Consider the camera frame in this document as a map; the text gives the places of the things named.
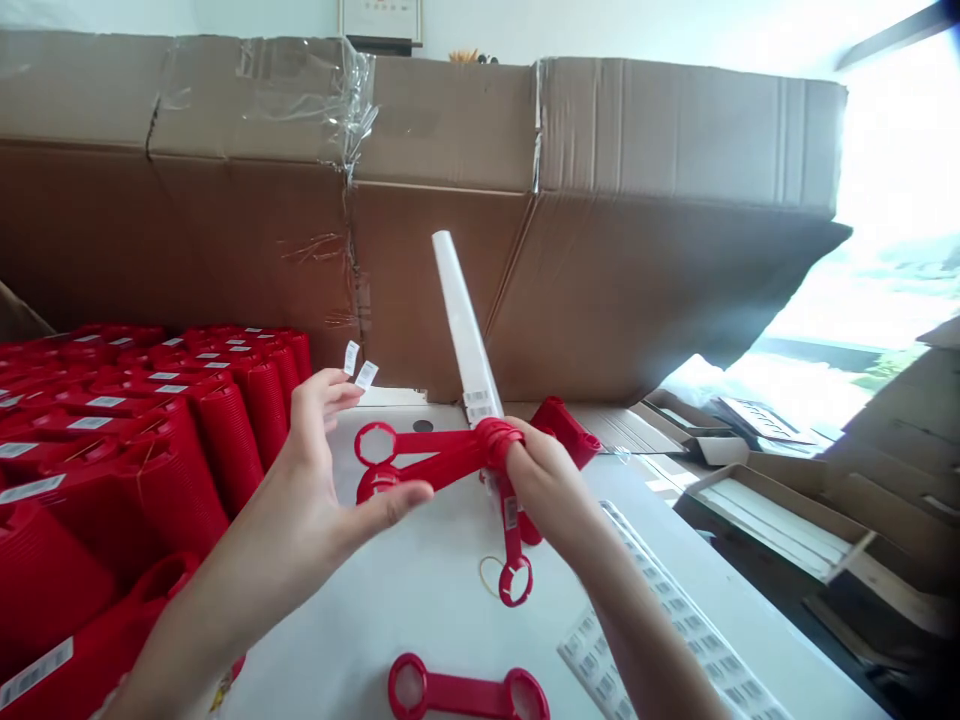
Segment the white wall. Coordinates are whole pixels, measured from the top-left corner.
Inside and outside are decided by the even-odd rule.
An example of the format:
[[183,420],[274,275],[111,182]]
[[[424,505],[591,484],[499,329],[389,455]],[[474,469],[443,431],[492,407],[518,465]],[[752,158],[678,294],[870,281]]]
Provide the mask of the white wall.
[[[930,0],[424,0],[423,57],[619,56],[826,76]],[[337,0],[0,0],[0,25],[139,34],[327,36]]]

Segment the right hand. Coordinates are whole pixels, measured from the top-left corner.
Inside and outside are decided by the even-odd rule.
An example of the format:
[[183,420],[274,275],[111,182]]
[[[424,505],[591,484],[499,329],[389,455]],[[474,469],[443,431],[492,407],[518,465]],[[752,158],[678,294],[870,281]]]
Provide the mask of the right hand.
[[523,420],[505,420],[524,436],[507,452],[507,476],[534,525],[570,562],[578,549],[586,549],[585,538],[608,527],[600,505],[556,438]]

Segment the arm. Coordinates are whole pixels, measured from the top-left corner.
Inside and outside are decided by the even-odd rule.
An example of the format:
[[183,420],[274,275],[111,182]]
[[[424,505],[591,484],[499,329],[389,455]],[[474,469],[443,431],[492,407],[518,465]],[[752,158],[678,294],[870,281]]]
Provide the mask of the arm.
[[243,512],[157,621],[104,720],[202,718],[233,662],[357,549],[433,497],[403,483],[344,508],[325,433],[362,391],[323,370],[294,391],[290,435]]
[[527,423],[508,421],[523,430],[525,447],[510,448],[507,474],[524,510],[590,596],[637,716],[728,718],[566,450]]

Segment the red dumbbell-shaped handle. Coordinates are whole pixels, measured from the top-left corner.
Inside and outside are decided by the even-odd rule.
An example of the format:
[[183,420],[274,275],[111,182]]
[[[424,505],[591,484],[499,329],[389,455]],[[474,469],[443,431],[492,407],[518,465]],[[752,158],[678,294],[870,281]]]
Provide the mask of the red dumbbell-shaped handle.
[[[397,695],[400,672],[411,667],[420,678],[421,698],[413,707],[405,706]],[[423,661],[413,653],[404,653],[390,668],[387,692],[390,708],[397,720],[420,720],[428,710],[456,713],[491,720],[520,720],[513,703],[512,686],[526,686],[536,702],[537,720],[550,720],[550,707],[543,688],[526,670],[514,668],[503,682],[472,680],[440,675],[427,671]]]

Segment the open cardboard box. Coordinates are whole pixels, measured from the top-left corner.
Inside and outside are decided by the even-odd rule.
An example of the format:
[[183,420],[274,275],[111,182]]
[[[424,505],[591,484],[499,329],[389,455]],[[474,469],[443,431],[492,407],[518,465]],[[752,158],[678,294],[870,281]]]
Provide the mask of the open cardboard box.
[[628,407],[694,353],[734,361],[850,234],[836,83],[317,38],[0,48],[0,280],[58,330],[294,326],[318,366],[354,340],[379,383],[454,402],[447,229],[505,401]]
[[729,425],[662,388],[654,390],[630,410],[679,443],[685,451],[699,452],[707,465],[742,463],[750,452],[747,443]]

